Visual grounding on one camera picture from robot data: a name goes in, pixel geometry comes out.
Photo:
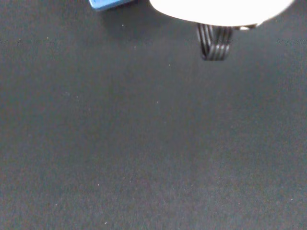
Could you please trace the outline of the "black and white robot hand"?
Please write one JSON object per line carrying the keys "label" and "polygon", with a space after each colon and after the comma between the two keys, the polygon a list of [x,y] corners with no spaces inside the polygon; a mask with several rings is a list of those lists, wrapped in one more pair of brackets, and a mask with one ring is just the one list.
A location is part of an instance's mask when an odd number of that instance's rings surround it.
{"label": "black and white robot hand", "polygon": [[251,30],[278,16],[293,0],[152,0],[167,16],[194,22],[205,61],[223,61],[235,30]]}

